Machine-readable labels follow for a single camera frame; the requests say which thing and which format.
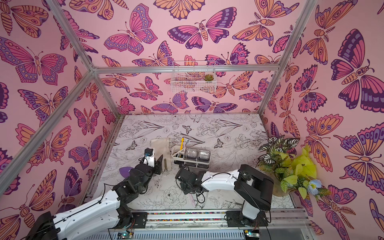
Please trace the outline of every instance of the purple butterfly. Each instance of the purple butterfly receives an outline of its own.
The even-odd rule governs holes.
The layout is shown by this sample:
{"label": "purple butterfly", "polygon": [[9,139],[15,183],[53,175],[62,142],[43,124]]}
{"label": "purple butterfly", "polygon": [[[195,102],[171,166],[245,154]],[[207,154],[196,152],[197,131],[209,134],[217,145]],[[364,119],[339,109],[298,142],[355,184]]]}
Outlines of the purple butterfly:
{"label": "purple butterfly", "polygon": [[87,132],[91,131],[91,134],[95,132],[95,127],[97,125],[97,118],[99,116],[99,110],[94,112],[92,114],[92,109],[90,110],[89,114],[87,114],[87,111],[84,109],[84,114],[79,111],[79,109],[74,108],[73,109],[74,115],[77,117],[77,124],[79,127],[82,127],[81,130],[84,135],[87,135]]}
{"label": "purple butterfly", "polygon": [[144,91],[144,92],[135,92],[131,93],[130,96],[134,98],[142,98],[144,100],[147,100],[148,98],[156,101],[158,95],[163,95],[163,92],[159,90],[159,86],[154,84],[152,79],[150,77],[145,77],[145,85],[148,89],[145,88],[144,84],[139,83],[142,88],[135,88],[138,91]]}
{"label": "purple butterfly", "polygon": [[[8,105],[8,95],[9,91],[7,86],[4,83],[0,83],[0,109],[4,109]],[[7,120],[7,114],[4,112],[0,112],[0,123],[5,122]]]}
{"label": "purple butterfly", "polygon": [[152,107],[152,110],[154,111],[160,111],[160,112],[169,112],[169,113],[177,113],[177,108],[185,109],[188,108],[188,104],[185,102],[187,100],[187,93],[185,91],[181,91],[179,93],[176,93],[175,96],[172,98],[172,102],[168,103],[160,103],[156,104]]}
{"label": "purple butterfly", "polygon": [[[245,65],[248,64],[248,60],[246,59],[248,57],[249,51],[245,49],[245,45],[242,43],[239,43],[235,46],[233,49],[231,56],[228,57],[224,60],[218,56],[215,55],[207,55],[205,56],[205,60],[209,61],[207,65]],[[218,77],[222,77],[226,74],[227,72],[216,72],[216,75]]]}
{"label": "purple butterfly", "polygon": [[259,82],[258,90],[253,89],[254,93],[246,93],[239,97],[239,99],[245,99],[245,101],[250,100],[251,102],[261,102],[263,100],[263,96],[265,94],[265,91],[269,85],[269,82],[267,81],[268,78],[262,78]]}
{"label": "purple butterfly", "polygon": [[205,20],[198,23],[199,27],[190,25],[177,26],[169,30],[168,35],[170,38],[181,44],[185,43],[185,41],[189,39],[185,44],[187,49],[202,48],[202,38],[205,41],[208,41],[208,35],[214,43],[218,43],[220,39],[226,38],[229,35],[229,31],[221,28],[230,28],[235,20],[235,16],[236,8],[226,8],[213,15],[205,26],[202,23]]}
{"label": "purple butterfly", "polygon": [[192,102],[196,107],[196,110],[200,110],[205,113],[207,110],[214,111],[214,113],[225,113],[225,111],[229,112],[235,108],[237,105],[234,103],[219,103],[211,102],[205,98],[201,97],[192,97]]}
{"label": "purple butterfly", "polygon": [[80,162],[83,170],[86,169],[89,165],[89,160],[93,162],[99,159],[99,149],[101,147],[101,142],[103,137],[97,136],[91,146],[85,147],[74,147],[68,153],[68,157],[72,158],[74,162]]}
{"label": "purple butterfly", "polygon": [[76,169],[74,167],[70,167],[64,180],[65,198],[63,198],[63,195],[61,195],[61,202],[59,202],[59,206],[60,203],[63,203],[63,205],[60,207],[57,213],[65,212],[76,207],[75,205],[69,203],[75,200],[73,196],[78,195],[81,192],[82,182],[83,180],[79,178],[79,174],[77,173]]}

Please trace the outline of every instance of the white wire basket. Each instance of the white wire basket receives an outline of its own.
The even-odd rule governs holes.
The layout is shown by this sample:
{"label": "white wire basket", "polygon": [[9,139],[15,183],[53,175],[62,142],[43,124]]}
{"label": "white wire basket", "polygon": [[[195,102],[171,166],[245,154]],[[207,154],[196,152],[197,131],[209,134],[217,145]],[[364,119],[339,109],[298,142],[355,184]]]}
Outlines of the white wire basket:
{"label": "white wire basket", "polygon": [[[190,92],[205,92],[215,93],[216,92],[216,63],[214,61],[195,61],[201,62],[201,65],[190,66],[188,70],[185,69],[185,63],[189,61],[174,61],[172,63],[172,77],[170,86],[173,93],[179,93],[185,91]],[[206,65],[208,62],[213,62],[212,65]],[[205,81],[205,75],[212,75],[214,79],[212,81]]]}

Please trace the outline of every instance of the green leaf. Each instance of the green leaf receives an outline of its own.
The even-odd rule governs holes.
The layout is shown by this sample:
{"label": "green leaf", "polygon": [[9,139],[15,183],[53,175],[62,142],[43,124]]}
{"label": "green leaf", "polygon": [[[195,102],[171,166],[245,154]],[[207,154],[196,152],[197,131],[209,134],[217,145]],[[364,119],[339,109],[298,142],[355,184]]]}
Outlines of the green leaf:
{"label": "green leaf", "polygon": [[305,188],[307,188],[309,184],[310,184],[310,183],[309,183],[308,180],[305,180],[305,181],[303,182],[303,186],[304,186]]}
{"label": "green leaf", "polygon": [[288,190],[288,182],[285,180],[282,180],[280,183],[280,187],[283,190],[283,192],[287,192]]}
{"label": "green leaf", "polygon": [[291,175],[286,178],[284,178],[289,184],[295,185],[297,184],[297,176],[296,175]]}
{"label": "green leaf", "polygon": [[303,199],[305,199],[307,197],[307,190],[304,187],[299,187],[298,190],[299,190],[301,197]]}
{"label": "green leaf", "polygon": [[285,173],[285,168],[283,168],[283,167],[276,168],[275,172],[277,172],[277,173]]}

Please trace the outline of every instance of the pink butterfly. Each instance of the pink butterfly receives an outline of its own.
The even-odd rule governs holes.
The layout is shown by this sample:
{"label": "pink butterfly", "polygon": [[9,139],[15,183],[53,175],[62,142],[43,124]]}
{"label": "pink butterfly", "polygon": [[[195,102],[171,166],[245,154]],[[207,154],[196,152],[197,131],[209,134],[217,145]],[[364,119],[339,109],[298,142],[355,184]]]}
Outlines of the pink butterfly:
{"label": "pink butterfly", "polygon": [[67,65],[67,60],[62,55],[51,53],[39,60],[38,55],[32,57],[20,45],[3,37],[0,37],[0,46],[1,59],[16,66],[22,83],[35,83],[38,75],[43,75],[45,83],[57,86],[57,74],[62,73]]}
{"label": "pink butterfly", "polygon": [[105,122],[108,123],[108,124],[111,124],[111,122],[115,122],[116,121],[116,117],[115,115],[113,114],[112,111],[106,109],[106,108],[103,108],[101,110],[101,112],[104,114],[105,116]]}
{"label": "pink butterfly", "polygon": [[141,42],[153,43],[157,37],[149,27],[151,26],[152,20],[148,15],[148,7],[144,4],[139,4],[131,13],[129,18],[129,27],[127,28],[127,22],[125,27],[127,28],[125,33],[119,33],[110,36],[105,42],[104,46],[110,49],[116,49],[118,51],[128,51],[140,55],[144,51],[144,47]]}
{"label": "pink butterfly", "polygon": [[[218,57],[218,56],[215,56],[215,55],[207,55],[205,56],[205,60],[206,61],[209,61],[207,63],[207,65],[245,65],[245,64],[248,64],[248,60],[246,59],[248,57],[248,54],[249,54],[249,51],[247,49],[245,49],[245,45],[242,44],[242,43],[239,43],[237,44],[234,49],[232,50],[232,53],[231,55],[229,56],[229,52],[228,53],[228,57],[229,57],[229,60],[228,60],[228,57],[226,58],[226,60]],[[216,75],[218,77],[222,77],[226,74],[226,72],[216,72]]]}
{"label": "pink butterfly", "polygon": [[[164,41],[160,44],[159,49],[157,50],[157,58],[153,54],[153,59],[136,59],[132,62],[141,67],[156,67],[156,66],[179,66],[179,64],[174,63],[173,58],[171,57],[172,52],[170,51],[167,41]],[[156,78],[159,79],[161,73],[154,73]]]}
{"label": "pink butterfly", "polygon": [[261,102],[263,100],[263,96],[265,94],[265,91],[269,85],[269,82],[267,81],[268,78],[262,78],[259,82],[258,90],[253,89],[254,93],[246,93],[239,97],[239,99],[244,99],[245,101],[250,100],[251,102]]}
{"label": "pink butterfly", "polygon": [[82,132],[84,135],[87,134],[87,132],[91,131],[91,134],[93,134],[95,132],[95,127],[97,125],[97,118],[99,117],[99,110],[97,110],[96,112],[94,112],[94,114],[92,114],[92,109],[90,110],[89,114],[87,114],[87,111],[84,109],[84,114],[82,112],[79,111],[79,109],[77,108],[74,108],[73,109],[73,112],[75,114],[75,116],[77,117],[77,124],[79,125],[79,127],[82,128]]}
{"label": "pink butterfly", "polygon": [[135,110],[135,106],[129,103],[127,97],[120,99],[120,105],[118,105],[118,112],[121,115],[126,115],[133,110]]}
{"label": "pink butterfly", "polygon": [[230,7],[223,9],[213,15],[204,26],[202,20],[199,27],[196,26],[177,26],[168,31],[168,35],[171,39],[183,44],[185,41],[185,47],[187,49],[202,48],[203,40],[208,41],[208,35],[211,37],[214,43],[218,43],[220,39],[226,38],[229,35],[229,31],[222,28],[230,28],[236,16],[236,8]]}
{"label": "pink butterfly", "polygon": [[142,88],[135,88],[138,91],[145,91],[145,92],[135,92],[131,93],[130,96],[134,98],[141,98],[144,100],[147,100],[148,98],[156,101],[158,95],[163,95],[163,92],[159,90],[159,86],[154,84],[152,79],[150,77],[145,77],[145,85],[148,89],[145,88],[144,84],[139,83]]}
{"label": "pink butterfly", "polygon": [[[81,72],[79,71],[78,67],[75,66],[74,67],[74,80],[76,83],[79,83],[80,80],[83,78],[83,76],[81,75]],[[99,88],[97,87],[96,83],[90,83],[88,84],[88,86],[86,86],[84,88],[84,90],[80,93],[80,95],[77,97],[77,99],[75,101],[79,101],[80,99],[83,98],[84,94],[85,94],[85,97],[88,98],[88,96],[90,96],[90,100],[91,100],[91,103],[92,105],[97,109],[97,106],[96,106],[96,99],[97,99],[97,93],[99,92]]]}
{"label": "pink butterfly", "polygon": [[[87,30],[80,29],[79,25],[77,25],[77,23],[74,21],[74,19],[72,18],[71,14],[68,11],[66,11],[66,10],[63,10],[63,12],[64,12],[64,15],[67,17],[67,20],[70,23],[70,25],[71,25],[73,31],[75,32],[76,36],[79,38],[79,41],[80,41],[81,45],[83,46],[84,50],[87,51],[87,52],[91,52],[91,53],[99,53],[93,47],[88,46],[87,44],[85,44],[87,41],[84,38],[87,38],[87,39],[99,39],[100,37],[96,36],[93,33],[88,32]],[[60,30],[60,32],[62,34],[62,36],[61,36],[61,43],[60,43],[60,50],[66,49],[68,47],[68,45],[70,46],[70,48],[72,48],[72,44],[70,43],[70,41],[69,41],[67,35],[65,34],[64,30],[62,29],[60,24],[57,22],[56,18],[55,17],[53,17],[53,18],[55,19],[55,21],[57,23],[57,26],[59,27],[59,30]],[[79,55],[77,54],[75,49],[73,49],[73,59],[74,59],[75,62],[77,61],[78,57],[79,57]]]}
{"label": "pink butterfly", "polygon": [[185,109],[188,108],[188,104],[186,103],[187,100],[187,93],[185,91],[181,91],[179,93],[176,93],[175,96],[172,98],[172,102],[169,99],[168,103],[160,103],[156,104],[152,107],[152,110],[154,111],[160,111],[160,112],[169,112],[169,113],[177,113],[178,108]]}

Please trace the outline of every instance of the pink wall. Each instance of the pink wall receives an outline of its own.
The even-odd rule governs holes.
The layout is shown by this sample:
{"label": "pink wall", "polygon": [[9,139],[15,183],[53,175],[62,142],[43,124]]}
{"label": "pink wall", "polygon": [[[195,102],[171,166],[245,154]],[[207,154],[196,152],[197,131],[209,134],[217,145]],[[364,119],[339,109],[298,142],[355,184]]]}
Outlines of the pink wall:
{"label": "pink wall", "polygon": [[[352,7],[353,2],[357,1],[340,4]],[[338,1],[321,1],[319,11],[332,10],[336,4]],[[311,200],[303,201],[320,239],[384,237],[384,207],[380,204],[384,196],[384,146],[381,145],[384,138],[384,70],[381,67],[383,51],[377,47],[383,36],[377,30],[384,27],[384,14],[377,13],[381,6],[382,2],[378,1],[359,1],[349,12],[348,8],[341,8],[339,15],[345,16],[338,18],[339,21],[329,21],[331,17],[328,17],[319,25],[315,22],[315,10],[306,26],[305,37],[301,38],[301,50],[307,42],[316,42],[312,39],[316,38],[314,33],[320,35],[317,29],[328,30],[329,42],[323,36],[319,42],[324,42],[324,46],[310,46],[310,50],[314,50],[311,55],[306,49],[302,53],[294,52],[296,58],[291,56],[290,70],[294,71],[293,66],[297,66],[299,71],[288,81],[281,78],[280,90],[274,95],[277,112],[265,110],[266,129],[270,135],[277,132],[286,136],[300,134],[299,145],[311,145],[314,161],[317,161],[318,179],[332,191],[329,199],[320,199],[316,203],[311,197]],[[365,74],[358,72],[354,78],[357,80],[342,84],[360,66],[367,65],[370,69],[366,69]],[[340,69],[344,69],[345,76],[341,76],[343,71],[337,72]],[[353,91],[358,98],[355,103],[348,97],[350,92],[345,93],[346,89],[352,91],[352,86],[355,86]],[[291,92],[286,93],[287,88],[291,88]],[[367,100],[362,100],[360,91]],[[346,95],[351,102],[349,105],[342,99]],[[315,101],[309,102],[308,109],[305,103],[301,105],[307,96],[316,97]]]}
{"label": "pink wall", "polygon": [[[74,60],[73,50],[70,47],[60,50],[60,30],[53,14],[43,6],[41,1],[16,0],[0,4],[3,11],[2,18],[9,17],[12,22],[12,25],[4,23],[3,26],[0,26],[0,69],[2,72],[0,130],[2,136],[6,136],[0,141],[1,174],[28,141],[30,135],[43,124],[46,119],[44,114],[52,114],[52,109],[46,108],[44,104],[49,103],[51,99],[54,108],[57,108],[76,84],[75,69],[77,68],[78,79],[81,79],[79,75],[85,74],[86,70],[79,59]],[[17,15],[20,9],[24,10],[27,15],[33,13],[36,16],[35,19],[32,18],[31,25],[26,28],[35,29],[35,32],[30,32],[30,35],[19,26],[25,24],[24,21],[30,22],[25,15],[21,17]],[[18,21],[21,21],[18,23],[15,16],[19,16],[23,20],[17,18]],[[38,64],[37,61],[35,62],[35,55],[39,57]],[[96,159],[90,161],[89,165],[83,169],[80,162],[69,158],[69,153],[76,147],[89,145],[97,136],[101,136],[103,138],[99,149],[99,154],[101,154],[105,145],[103,127],[107,131],[111,131],[113,127],[113,123],[106,123],[105,116],[102,114],[102,109],[108,108],[103,96],[100,93],[97,93],[96,96],[95,106],[90,100],[91,96],[87,97],[87,94],[84,94],[71,106],[68,114],[52,131],[52,135],[47,136],[46,141],[48,142],[45,141],[44,146],[50,146],[50,148],[39,149],[40,152],[36,152],[33,159],[30,160],[34,161],[34,164],[27,163],[13,184],[1,196],[1,240],[20,239],[25,236],[33,224],[31,218],[36,219],[46,211],[55,214],[63,206],[63,203],[60,202],[61,199],[66,198],[66,195],[68,197],[67,207],[69,207],[68,203],[72,205],[79,203],[88,184],[87,173],[94,169],[97,161]],[[88,132],[87,135],[83,135],[78,126],[74,108],[78,108],[81,112],[85,108],[87,113],[90,110],[93,113],[99,111],[98,124],[93,134]],[[69,188],[72,191],[65,191],[66,179],[74,180],[73,188]],[[47,183],[44,194],[47,194],[48,197],[35,193],[41,189],[42,182]]]}

